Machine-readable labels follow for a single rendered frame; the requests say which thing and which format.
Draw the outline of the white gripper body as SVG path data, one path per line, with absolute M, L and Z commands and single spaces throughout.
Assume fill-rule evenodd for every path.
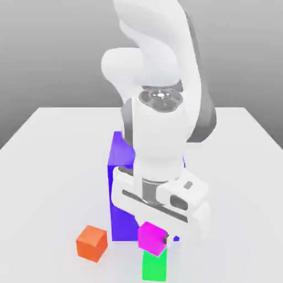
M 150 222 L 167 231 L 199 243 L 211 230 L 208 185 L 183 168 L 181 175 L 163 184 L 152 183 L 156 204 L 139 197 L 134 190 L 132 170 L 119 166 L 113 170 L 112 202 L 136 217 L 138 223 Z

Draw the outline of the small magenta cube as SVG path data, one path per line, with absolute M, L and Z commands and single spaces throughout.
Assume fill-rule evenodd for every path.
M 149 222 L 144 222 L 138 228 L 138 247 L 151 255 L 159 257 L 166 248 L 164 238 L 167 231 Z

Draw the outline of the small green cube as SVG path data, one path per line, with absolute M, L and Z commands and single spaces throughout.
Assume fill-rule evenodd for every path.
M 143 252 L 142 279 L 147 281 L 166 281 L 167 274 L 167 249 L 159 257 Z

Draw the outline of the small orange cube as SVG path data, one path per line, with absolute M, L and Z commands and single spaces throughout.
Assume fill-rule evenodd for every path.
M 97 263 L 108 247 L 107 231 L 86 226 L 76 239 L 78 256 Z

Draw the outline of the large blue box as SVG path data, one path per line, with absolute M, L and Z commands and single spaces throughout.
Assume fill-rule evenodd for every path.
M 111 199 L 114 168 L 124 166 L 127 169 L 132 169 L 134 159 L 135 152 L 133 147 L 124 141 L 122 132 L 115 131 L 108 158 L 108 191 L 113 241 L 136 242 L 138 240 L 139 226 L 135 217 L 116 207 Z

